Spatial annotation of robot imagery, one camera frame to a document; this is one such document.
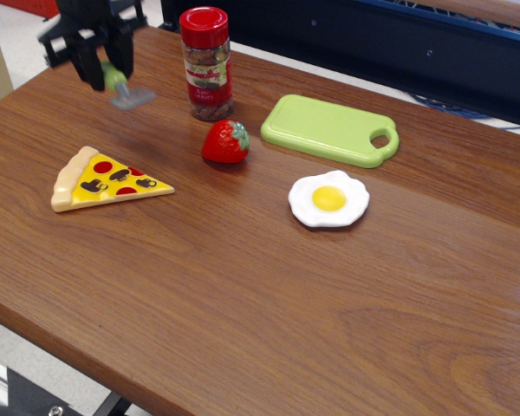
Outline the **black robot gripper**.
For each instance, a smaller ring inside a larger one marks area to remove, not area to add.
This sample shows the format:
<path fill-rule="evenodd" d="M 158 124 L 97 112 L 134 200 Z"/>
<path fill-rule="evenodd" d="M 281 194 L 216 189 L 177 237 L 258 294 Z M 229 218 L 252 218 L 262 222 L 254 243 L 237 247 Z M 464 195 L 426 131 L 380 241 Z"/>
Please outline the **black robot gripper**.
<path fill-rule="evenodd" d="M 90 41 L 96 40 L 101 45 L 104 37 L 109 61 L 126 78 L 132 75 L 133 29 L 147 25 L 141 1 L 56 1 L 55 4 L 59 19 L 38 38 L 51 68 L 70 59 L 82 81 L 95 91 L 103 91 L 101 61 Z M 91 30 L 94 34 L 89 40 L 77 37 L 82 30 Z M 67 47 L 55 50 L 53 41 L 57 39 L 63 39 Z"/>

